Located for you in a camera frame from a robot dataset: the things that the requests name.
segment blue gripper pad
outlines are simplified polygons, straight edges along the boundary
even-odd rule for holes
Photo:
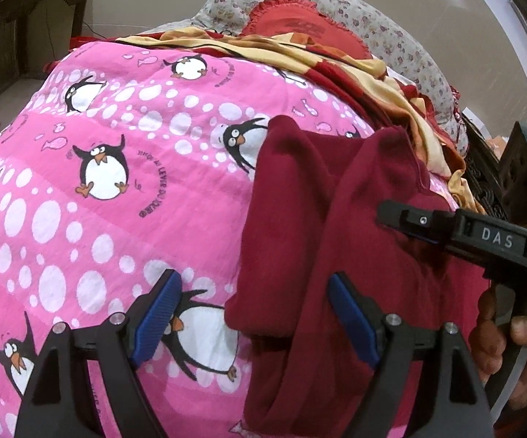
[[[374,370],[381,360],[376,346],[375,331],[336,274],[328,280],[328,299],[359,360]]]
[[[136,367],[151,359],[164,330],[174,314],[182,296],[182,279],[178,272],[170,278],[136,329],[136,347],[130,361]]]

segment human hand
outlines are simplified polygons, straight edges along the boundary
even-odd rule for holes
[[[503,363],[503,353],[507,345],[507,338],[495,322],[496,296],[494,288],[486,290],[478,301],[477,327],[469,338],[474,362],[483,384],[489,377],[499,371]],[[517,316],[512,319],[510,334],[512,340],[520,345],[527,345],[527,316]],[[520,410],[527,406],[527,365],[508,401],[513,410]]]

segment black cable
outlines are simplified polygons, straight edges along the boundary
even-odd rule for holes
[[[53,45],[53,38],[50,34],[50,26],[49,26],[49,7],[48,7],[48,1],[46,1],[44,3],[44,21],[46,23],[46,28],[47,28],[47,31],[49,32],[49,43],[50,43],[50,48],[53,52],[53,58],[54,60],[56,61],[57,60],[57,56],[55,55],[54,53],[54,45]]]
[[[107,39],[104,35],[99,34],[98,32],[93,31],[93,28],[89,26],[85,21],[83,21],[83,24],[89,28],[89,30],[93,33],[99,36],[100,38]]]

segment maroon sweater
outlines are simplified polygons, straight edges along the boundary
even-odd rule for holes
[[[486,289],[481,269],[375,222],[393,199],[448,210],[404,130],[367,139],[301,131],[287,116],[269,123],[257,160],[229,327],[253,340],[245,420],[267,434],[339,437],[367,389],[361,364],[331,310],[329,276],[345,271],[359,292],[413,326],[453,320],[467,337]],[[407,424],[413,368],[396,425]]]

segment metal screw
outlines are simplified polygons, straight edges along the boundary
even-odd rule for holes
[[[67,325],[64,323],[64,322],[59,322],[59,323],[56,323],[54,326],[53,326],[53,332],[55,334],[60,334],[60,333],[63,333],[65,332],[65,329],[67,329]]]
[[[443,325],[443,327],[450,334],[458,334],[459,329],[456,323],[446,323]]]
[[[387,321],[387,324],[389,326],[399,326],[403,322],[403,320],[401,319],[401,316],[396,315],[395,313],[391,313],[387,315],[385,320]]]
[[[118,326],[125,321],[124,313],[114,313],[109,317],[109,322]]]

